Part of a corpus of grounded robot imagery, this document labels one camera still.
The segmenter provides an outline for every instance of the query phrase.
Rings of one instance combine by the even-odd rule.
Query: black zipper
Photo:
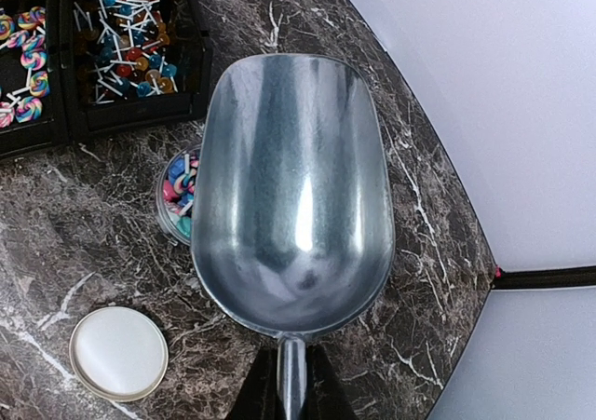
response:
[[[497,267],[493,280],[493,289],[495,290],[531,290],[592,285],[596,285],[596,266],[523,272],[506,272]]]

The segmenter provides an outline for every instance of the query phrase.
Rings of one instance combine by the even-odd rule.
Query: jar of candy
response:
[[[156,184],[157,222],[166,234],[189,246],[199,152],[199,146],[182,150]]]

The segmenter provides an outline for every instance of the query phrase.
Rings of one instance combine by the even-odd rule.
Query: black tray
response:
[[[190,64],[191,74],[185,81],[188,90],[98,106],[79,102],[73,53],[73,1],[61,0],[60,9],[61,82],[67,96],[64,103],[73,141],[137,127],[198,119],[207,113],[212,46],[197,0],[175,0],[173,4],[179,10],[176,13],[183,15],[176,20],[176,27],[178,35],[184,38],[178,43],[181,56]]]
[[[0,7],[10,16],[28,11],[33,6],[45,6],[47,12],[47,74],[50,93],[41,99],[44,109],[39,119],[22,124],[15,121],[9,127],[0,129],[0,160],[69,142],[60,80],[58,0],[0,0]],[[27,72],[20,65],[20,49],[3,49],[0,53],[0,86],[4,92],[22,88],[26,78]]]

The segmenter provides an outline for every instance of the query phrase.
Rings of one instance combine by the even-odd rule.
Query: rainbow lollipop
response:
[[[0,15],[0,41],[9,38],[15,32],[15,22],[8,15]]]
[[[5,41],[2,45],[0,45],[0,49],[5,47],[14,48],[14,47],[21,47],[22,44],[27,41],[29,38],[29,33],[27,31],[18,31],[11,35],[7,41]]]
[[[36,97],[25,97],[17,104],[17,110],[15,111],[17,122],[36,120],[41,115],[42,108],[41,101]]]
[[[39,71],[46,65],[47,54],[46,52],[36,52],[33,50],[26,50],[20,56],[20,64],[25,69],[33,69]]]
[[[46,8],[41,6],[31,7],[29,10],[31,17],[39,24],[46,25]]]
[[[0,102],[0,129],[8,127],[15,119],[15,109],[10,103]]]
[[[47,72],[35,73],[29,82],[29,92],[34,97],[46,97],[49,94],[49,83],[47,81]]]
[[[25,31],[32,31],[35,27],[37,27],[38,22],[29,12],[24,12],[19,15],[17,18],[17,24],[21,29]]]
[[[34,35],[22,44],[22,51],[41,49],[46,43],[46,38],[43,35]]]

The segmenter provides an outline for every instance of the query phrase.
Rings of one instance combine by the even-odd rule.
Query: white lid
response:
[[[101,308],[74,328],[71,364],[81,382],[109,400],[151,393],[168,367],[168,346],[147,316],[123,306]]]

